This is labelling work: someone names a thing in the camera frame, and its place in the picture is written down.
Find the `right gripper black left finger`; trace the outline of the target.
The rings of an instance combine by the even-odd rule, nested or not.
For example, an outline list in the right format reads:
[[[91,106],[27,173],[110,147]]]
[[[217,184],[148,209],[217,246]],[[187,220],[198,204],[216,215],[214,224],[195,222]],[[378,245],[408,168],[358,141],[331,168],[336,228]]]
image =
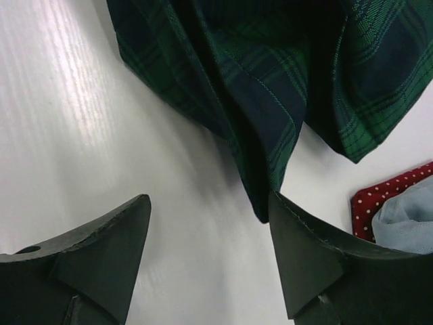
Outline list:
[[[49,240],[1,254],[2,324],[125,324],[150,223],[140,194]]]

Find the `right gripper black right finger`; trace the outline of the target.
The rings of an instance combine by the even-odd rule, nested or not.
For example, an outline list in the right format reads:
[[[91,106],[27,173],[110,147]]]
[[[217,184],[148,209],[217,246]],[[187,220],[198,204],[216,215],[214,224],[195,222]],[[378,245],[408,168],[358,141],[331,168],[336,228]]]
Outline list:
[[[384,248],[307,213],[277,192],[269,225],[296,324],[431,324],[432,256]]]

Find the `green navy plaid skirt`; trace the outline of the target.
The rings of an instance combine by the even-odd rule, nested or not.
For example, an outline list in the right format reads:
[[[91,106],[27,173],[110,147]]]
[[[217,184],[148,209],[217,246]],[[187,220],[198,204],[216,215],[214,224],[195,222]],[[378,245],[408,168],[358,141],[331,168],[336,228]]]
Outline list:
[[[224,139],[269,220],[300,130],[354,163],[432,80],[431,1],[109,1],[125,64]]]

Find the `red polka dot skirt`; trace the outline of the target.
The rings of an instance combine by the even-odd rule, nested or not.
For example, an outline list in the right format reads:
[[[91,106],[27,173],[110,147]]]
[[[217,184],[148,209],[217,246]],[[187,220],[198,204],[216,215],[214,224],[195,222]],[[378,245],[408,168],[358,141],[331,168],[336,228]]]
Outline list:
[[[432,175],[432,161],[391,179],[363,188],[350,199],[352,234],[375,242],[371,221],[384,203]]]

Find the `light blue denim skirt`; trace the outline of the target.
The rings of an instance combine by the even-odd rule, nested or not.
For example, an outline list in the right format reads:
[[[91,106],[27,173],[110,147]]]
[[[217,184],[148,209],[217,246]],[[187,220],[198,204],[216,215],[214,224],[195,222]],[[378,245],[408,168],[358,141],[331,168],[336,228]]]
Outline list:
[[[376,244],[398,251],[432,253],[432,195],[401,194],[387,200],[371,222]]]

